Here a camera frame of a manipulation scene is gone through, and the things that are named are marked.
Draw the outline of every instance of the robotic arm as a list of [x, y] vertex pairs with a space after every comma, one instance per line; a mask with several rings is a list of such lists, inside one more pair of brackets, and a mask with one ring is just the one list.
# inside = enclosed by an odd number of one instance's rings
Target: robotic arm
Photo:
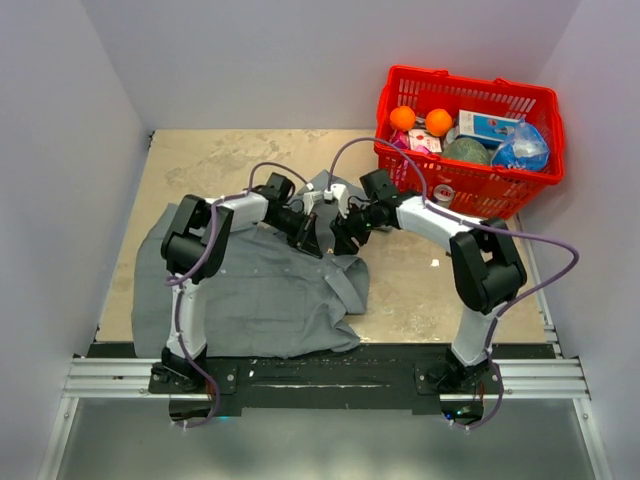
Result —
[[[204, 366], [206, 300], [198, 292], [220, 268], [231, 232], [265, 222], [286, 233], [293, 248], [321, 257], [313, 204], [335, 201], [339, 211], [331, 229], [336, 239], [336, 255], [356, 254], [367, 243], [370, 232], [382, 226], [414, 232], [451, 255], [456, 290], [464, 303], [464, 310], [445, 362], [429, 376], [430, 381], [443, 392], [455, 391], [475, 382], [488, 369], [490, 342], [487, 346], [487, 339], [493, 335], [491, 328], [497, 311], [514, 299], [526, 282], [524, 265], [513, 239], [463, 226], [424, 208], [420, 196], [411, 192], [399, 193], [386, 170], [371, 172], [360, 181], [369, 199], [369, 204], [363, 207], [348, 206], [346, 191], [342, 186], [334, 185], [331, 190], [305, 194], [304, 210], [296, 212], [287, 205], [293, 183], [275, 173], [266, 185], [253, 189], [246, 196], [221, 201], [213, 209], [216, 212], [217, 235], [211, 254], [191, 278], [173, 287], [173, 315], [175, 318], [177, 313], [181, 319], [180, 331], [176, 328], [177, 322], [172, 322], [161, 364], [154, 367], [154, 373], [169, 374], [184, 390], [201, 386], [201, 376], [186, 361], [185, 352], [198, 365]], [[214, 223], [211, 212], [210, 203], [192, 195], [187, 195], [180, 204], [161, 252], [167, 269], [174, 276], [184, 275], [202, 256]], [[480, 223], [471, 217], [464, 219]], [[483, 223], [507, 228], [505, 222], [498, 218]], [[483, 253], [491, 254], [492, 258], [485, 260]]]

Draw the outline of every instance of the gray fabric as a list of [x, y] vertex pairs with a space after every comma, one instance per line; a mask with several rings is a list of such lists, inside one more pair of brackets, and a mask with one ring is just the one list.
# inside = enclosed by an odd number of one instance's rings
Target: gray fabric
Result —
[[[360, 189], [348, 186], [353, 195]], [[327, 173], [314, 178], [326, 185]], [[132, 311], [138, 357], [157, 358], [169, 335], [171, 290], [160, 245], [177, 209], [169, 205], [136, 258]], [[333, 245], [329, 223], [336, 207], [318, 205], [323, 251]], [[369, 273], [356, 256], [317, 259], [290, 248], [272, 228], [254, 227], [229, 237], [218, 274], [206, 287], [205, 332], [210, 355], [290, 357], [317, 350], [345, 351], [359, 337], [343, 320], [366, 311]]]

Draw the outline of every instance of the metal frame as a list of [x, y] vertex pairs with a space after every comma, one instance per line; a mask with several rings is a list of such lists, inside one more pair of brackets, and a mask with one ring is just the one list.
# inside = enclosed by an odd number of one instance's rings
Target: metal frame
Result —
[[[522, 230], [522, 221], [516, 216]], [[529, 271], [535, 284], [540, 283], [531, 243], [523, 239]], [[536, 301], [544, 325], [547, 343], [553, 345], [555, 360], [496, 360], [505, 387], [505, 400], [570, 399], [574, 402], [591, 465], [597, 480], [611, 480], [606, 452], [591, 413], [589, 390], [577, 359], [564, 359], [555, 326], [543, 291]], [[151, 364], [149, 359], [76, 358], [72, 361], [62, 401], [51, 433], [49, 447], [38, 480], [55, 480], [81, 398], [165, 398], [174, 400], [206, 400], [204, 394], [157, 395], [148, 392]], [[467, 399], [466, 395], [441, 395], [441, 400]]]

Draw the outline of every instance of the round green object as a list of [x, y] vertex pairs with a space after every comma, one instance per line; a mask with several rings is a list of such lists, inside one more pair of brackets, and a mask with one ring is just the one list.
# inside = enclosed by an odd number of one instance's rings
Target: round green object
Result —
[[440, 155], [442, 158], [452, 158], [461, 162], [489, 165], [491, 155], [484, 145], [473, 138], [458, 138], [451, 142]]

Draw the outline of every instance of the orange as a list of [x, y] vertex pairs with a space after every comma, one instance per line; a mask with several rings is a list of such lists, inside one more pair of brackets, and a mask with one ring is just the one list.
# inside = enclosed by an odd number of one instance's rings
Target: orange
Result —
[[407, 132], [411, 130], [416, 123], [416, 114], [411, 110], [411, 107], [407, 107], [406, 105], [396, 107], [391, 110], [389, 114], [389, 123], [394, 130]]
[[425, 120], [427, 131], [434, 137], [444, 137], [451, 127], [453, 118], [443, 108], [431, 110]]

